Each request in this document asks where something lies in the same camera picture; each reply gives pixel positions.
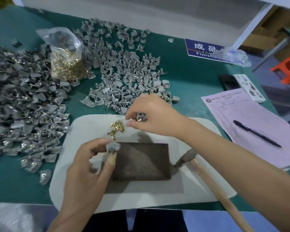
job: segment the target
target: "black pants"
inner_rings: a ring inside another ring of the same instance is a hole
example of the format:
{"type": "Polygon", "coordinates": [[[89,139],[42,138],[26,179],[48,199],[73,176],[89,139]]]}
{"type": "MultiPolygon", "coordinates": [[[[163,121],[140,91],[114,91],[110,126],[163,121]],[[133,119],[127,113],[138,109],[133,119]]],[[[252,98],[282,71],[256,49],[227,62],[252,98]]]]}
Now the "black pants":
{"type": "MultiPolygon", "coordinates": [[[[83,232],[128,231],[126,211],[94,214],[83,232]]],[[[181,210],[137,209],[134,232],[188,232],[181,210]]]]}

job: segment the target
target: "purple sign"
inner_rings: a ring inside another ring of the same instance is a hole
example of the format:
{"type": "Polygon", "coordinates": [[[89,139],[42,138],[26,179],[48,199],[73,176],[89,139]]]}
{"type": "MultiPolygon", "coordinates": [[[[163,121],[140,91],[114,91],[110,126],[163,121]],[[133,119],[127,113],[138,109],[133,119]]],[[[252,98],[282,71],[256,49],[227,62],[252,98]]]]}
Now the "purple sign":
{"type": "Polygon", "coordinates": [[[189,56],[227,62],[224,60],[216,59],[211,55],[214,51],[224,49],[224,46],[189,39],[185,39],[185,42],[189,56]]]}

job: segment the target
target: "person's left hand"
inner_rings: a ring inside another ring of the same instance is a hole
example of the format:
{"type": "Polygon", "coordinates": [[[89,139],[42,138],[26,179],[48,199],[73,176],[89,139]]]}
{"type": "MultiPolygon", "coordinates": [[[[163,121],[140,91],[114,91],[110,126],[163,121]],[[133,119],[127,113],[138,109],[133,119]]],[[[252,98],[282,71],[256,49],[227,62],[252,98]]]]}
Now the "person's left hand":
{"type": "Polygon", "coordinates": [[[90,172],[89,159],[99,152],[106,152],[105,145],[110,141],[98,138],[82,144],[78,149],[73,163],[67,170],[60,210],[64,217],[70,217],[75,213],[90,217],[99,206],[115,168],[116,153],[109,154],[99,175],[90,172]]]}

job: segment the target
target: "black pen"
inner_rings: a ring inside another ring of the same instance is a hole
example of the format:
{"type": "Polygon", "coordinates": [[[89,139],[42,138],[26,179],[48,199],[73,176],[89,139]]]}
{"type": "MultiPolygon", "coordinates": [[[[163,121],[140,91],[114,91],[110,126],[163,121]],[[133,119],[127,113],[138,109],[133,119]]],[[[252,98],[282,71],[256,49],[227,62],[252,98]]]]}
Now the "black pen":
{"type": "Polygon", "coordinates": [[[268,137],[262,135],[261,133],[258,133],[257,131],[254,131],[253,129],[247,127],[246,125],[243,125],[240,121],[234,120],[233,123],[236,124],[238,127],[241,127],[243,129],[245,129],[246,131],[250,131],[250,132],[254,133],[258,137],[261,137],[264,141],[267,141],[270,144],[273,144],[274,146],[281,147],[281,145],[274,142],[272,139],[269,139],[268,137]]]}

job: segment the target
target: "white cutting board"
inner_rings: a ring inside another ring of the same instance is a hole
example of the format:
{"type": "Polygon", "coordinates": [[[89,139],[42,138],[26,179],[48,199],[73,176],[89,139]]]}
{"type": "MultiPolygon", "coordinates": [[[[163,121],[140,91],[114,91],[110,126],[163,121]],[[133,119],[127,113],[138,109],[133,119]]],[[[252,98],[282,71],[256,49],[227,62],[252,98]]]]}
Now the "white cutting board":
{"type": "MultiPolygon", "coordinates": [[[[119,119],[124,124],[126,123],[121,115],[86,115],[77,118],[72,123],[63,143],[49,188],[50,197],[58,210],[60,210],[62,205],[66,170],[73,162],[75,153],[80,145],[95,138],[105,137],[105,134],[110,131],[110,125],[119,119]]],[[[206,128],[221,135],[218,128],[211,121],[203,118],[191,119],[200,122],[206,128]]],[[[172,165],[190,149],[187,144],[176,138],[142,132],[127,127],[125,127],[123,133],[116,133],[116,141],[167,143],[169,144],[172,165]]],[[[105,153],[100,153],[94,156],[90,162],[93,163],[94,167],[100,169],[102,160],[105,160],[105,157],[105,153]]],[[[236,191],[201,156],[197,155],[197,160],[205,164],[228,197],[236,195],[236,191]]],[[[174,168],[171,172],[172,179],[168,181],[110,181],[95,213],[170,204],[217,201],[215,195],[200,176],[193,172],[193,167],[190,163],[185,164],[177,171],[174,168]]]]}

